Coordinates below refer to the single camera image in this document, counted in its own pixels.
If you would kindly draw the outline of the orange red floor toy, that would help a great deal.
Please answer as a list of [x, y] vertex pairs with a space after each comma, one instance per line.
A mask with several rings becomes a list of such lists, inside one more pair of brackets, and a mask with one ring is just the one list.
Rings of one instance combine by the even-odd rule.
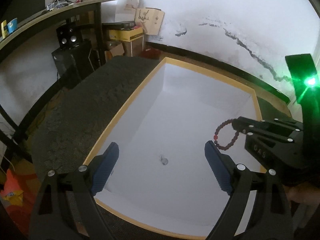
[[27, 235], [31, 213], [36, 201], [40, 182], [35, 173], [16, 174], [7, 170], [7, 180], [1, 190], [1, 199], [9, 202], [5, 208], [18, 229]]

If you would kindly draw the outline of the dark green table mat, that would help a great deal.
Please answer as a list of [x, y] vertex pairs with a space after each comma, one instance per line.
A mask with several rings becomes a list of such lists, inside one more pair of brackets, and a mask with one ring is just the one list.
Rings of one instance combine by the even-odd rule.
[[[31, 153], [40, 181], [43, 182], [50, 170], [63, 174], [88, 165], [90, 162], [86, 164], [85, 160], [105, 128], [160, 62], [139, 57], [115, 57], [55, 100], [53, 109], [32, 137]], [[256, 96], [261, 120], [289, 118], [257, 93]], [[74, 194], [67, 192], [67, 200], [74, 222], [82, 222]], [[115, 239], [182, 239], [146, 230], [98, 204], [97, 207]]]

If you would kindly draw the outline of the yellow white storage box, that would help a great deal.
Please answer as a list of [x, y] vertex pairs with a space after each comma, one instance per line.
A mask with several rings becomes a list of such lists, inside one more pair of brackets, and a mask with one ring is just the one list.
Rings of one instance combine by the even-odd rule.
[[95, 200], [149, 231], [205, 239], [228, 201], [204, 146], [222, 122], [261, 120], [254, 89], [222, 74], [164, 58], [113, 117], [85, 163], [115, 142], [119, 158]]

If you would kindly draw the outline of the red object on floor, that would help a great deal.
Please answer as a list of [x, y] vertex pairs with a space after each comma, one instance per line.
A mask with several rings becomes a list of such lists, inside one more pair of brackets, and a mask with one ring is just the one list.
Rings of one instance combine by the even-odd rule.
[[139, 54], [139, 57], [151, 60], [159, 60], [161, 51], [154, 48], [148, 48]]

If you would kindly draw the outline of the black subwoofer cabinet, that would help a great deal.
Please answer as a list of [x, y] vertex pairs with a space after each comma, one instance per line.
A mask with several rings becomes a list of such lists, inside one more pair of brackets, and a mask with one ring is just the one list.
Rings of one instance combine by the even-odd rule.
[[59, 48], [52, 52], [52, 57], [63, 86], [68, 89], [73, 89], [100, 67], [90, 40], [84, 40], [71, 49]]

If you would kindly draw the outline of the brown kraft paper bag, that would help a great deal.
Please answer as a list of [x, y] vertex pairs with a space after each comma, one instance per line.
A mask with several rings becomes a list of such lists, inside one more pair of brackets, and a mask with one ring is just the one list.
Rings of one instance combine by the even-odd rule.
[[142, 27], [146, 35], [158, 35], [164, 18], [164, 11], [156, 8], [136, 9], [135, 24]]

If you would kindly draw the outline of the brown open carton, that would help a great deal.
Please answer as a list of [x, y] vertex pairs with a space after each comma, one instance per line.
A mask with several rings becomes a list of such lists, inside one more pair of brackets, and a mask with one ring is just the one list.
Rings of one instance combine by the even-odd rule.
[[125, 54], [123, 44], [119, 41], [107, 41], [106, 48], [105, 56], [107, 61], [115, 56], [123, 56]]

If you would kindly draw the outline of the yellow cardboard box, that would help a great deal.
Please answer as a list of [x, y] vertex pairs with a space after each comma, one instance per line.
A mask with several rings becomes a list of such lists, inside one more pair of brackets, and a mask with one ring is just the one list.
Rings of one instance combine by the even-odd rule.
[[106, 36], [110, 40], [130, 42], [134, 41], [144, 35], [143, 28], [133, 28], [130, 30], [107, 30]]

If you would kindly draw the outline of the black speaker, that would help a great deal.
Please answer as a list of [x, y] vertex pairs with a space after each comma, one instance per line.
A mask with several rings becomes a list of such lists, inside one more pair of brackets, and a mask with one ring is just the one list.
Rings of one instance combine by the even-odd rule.
[[71, 49], [79, 45], [83, 39], [80, 29], [73, 24], [64, 24], [56, 29], [60, 49]]

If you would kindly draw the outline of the white paper gift bag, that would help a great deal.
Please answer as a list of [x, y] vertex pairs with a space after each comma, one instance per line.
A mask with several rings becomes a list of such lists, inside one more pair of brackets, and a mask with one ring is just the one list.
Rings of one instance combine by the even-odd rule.
[[135, 20], [139, 0], [114, 0], [101, 4], [101, 22], [119, 23]]

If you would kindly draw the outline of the blue paper cup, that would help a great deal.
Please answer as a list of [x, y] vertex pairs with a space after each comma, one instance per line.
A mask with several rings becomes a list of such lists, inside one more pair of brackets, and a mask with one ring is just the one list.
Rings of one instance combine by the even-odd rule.
[[12, 34], [17, 30], [18, 20], [17, 18], [14, 18], [7, 24], [8, 32], [9, 34]]

